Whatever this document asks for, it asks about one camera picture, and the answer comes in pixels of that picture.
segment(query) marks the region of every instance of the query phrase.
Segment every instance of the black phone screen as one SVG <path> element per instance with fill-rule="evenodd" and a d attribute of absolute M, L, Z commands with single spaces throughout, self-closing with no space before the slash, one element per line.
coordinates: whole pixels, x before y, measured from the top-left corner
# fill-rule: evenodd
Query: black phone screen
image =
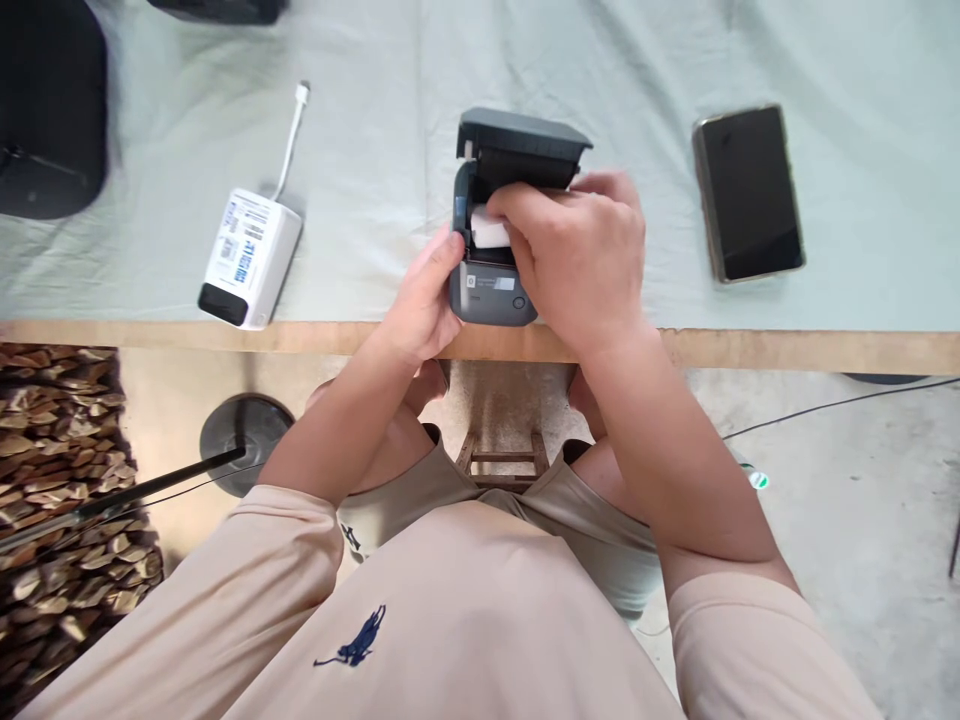
<path fill-rule="evenodd" d="M 780 108 L 710 120 L 701 132 L 713 241 L 725 279 L 801 267 L 803 247 Z"/>

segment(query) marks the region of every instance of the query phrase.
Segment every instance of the embroidered logo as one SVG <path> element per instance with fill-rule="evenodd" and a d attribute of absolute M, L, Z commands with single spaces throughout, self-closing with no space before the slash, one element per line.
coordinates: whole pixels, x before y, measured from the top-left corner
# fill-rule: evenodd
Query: embroidered logo
<path fill-rule="evenodd" d="M 337 650 L 336 657 L 324 660 L 323 662 L 314 660 L 313 666 L 319 667 L 320 665 L 327 665 L 332 662 L 341 662 L 344 665 L 356 667 L 362 663 L 363 659 L 372 652 L 370 646 L 373 645 L 373 641 L 377 639 L 380 623 L 383 622 L 383 616 L 386 614 L 387 606 L 381 605 L 373 615 L 367 618 L 367 621 L 363 624 L 363 627 L 360 628 L 360 632 L 357 633 L 352 643 L 344 645 Z"/>
<path fill-rule="evenodd" d="M 343 536 L 347 538 L 347 542 L 350 543 L 350 547 L 352 547 L 354 550 L 360 550 L 360 543 L 353 536 L 353 528 L 340 523 L 340 529 L 343 530 Z"/>

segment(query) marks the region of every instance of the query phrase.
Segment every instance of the firewood pile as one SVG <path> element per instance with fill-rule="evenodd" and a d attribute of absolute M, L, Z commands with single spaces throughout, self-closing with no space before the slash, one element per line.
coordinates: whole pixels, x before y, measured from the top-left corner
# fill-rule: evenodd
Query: firewood pile
<path fill-rule="evenodd" d="M 115 350 L 0 344 L 0 538 L 134 483 Z M 0 717 L 10 717 L 162 579 L 141 510 L 0 556 Z"/>

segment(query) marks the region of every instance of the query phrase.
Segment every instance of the hand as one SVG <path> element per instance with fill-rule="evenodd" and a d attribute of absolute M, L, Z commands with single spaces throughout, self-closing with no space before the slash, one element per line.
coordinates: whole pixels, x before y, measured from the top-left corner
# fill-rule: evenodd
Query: hand
<path fill-rule="evenodd" d="M 407 269 L 397 299 L 377 330 L 411 367 L 438 355 L 463 327 L 450 309 L 447 289 L 463 250 L 460 233 L 440 228 Z"/>
<path fill-rule="evenodd" d="M 487 210 L 510 221 L 523 287 L 579 359 L 644 326 L 646 223 L 625 174 L 591 174 L 571 192 L 550 195 L 525 183 L 508 185 L 493 194 Z"/>

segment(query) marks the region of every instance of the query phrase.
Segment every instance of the round black base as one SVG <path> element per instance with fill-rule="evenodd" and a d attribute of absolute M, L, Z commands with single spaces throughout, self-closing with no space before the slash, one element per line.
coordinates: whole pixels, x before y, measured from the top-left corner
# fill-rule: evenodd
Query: round black base
<path fill-rule="evenodd" d="M 929 375 L 874 375 L 871 373 L 844 373 L 844 375 L 871 385 L 909 385 L 930 377 Z"/>
<path fill-rule="evenodd" d="M 241 443 L 246 453 L 239 460 L 209 472 L 221 490 L 243 497 L 257 483 L 260 468 L 293 425 L 279 403 L 263 395 L 230 398 L 210 413 L 200 431 L 200 456 L 207 460 Z"/>

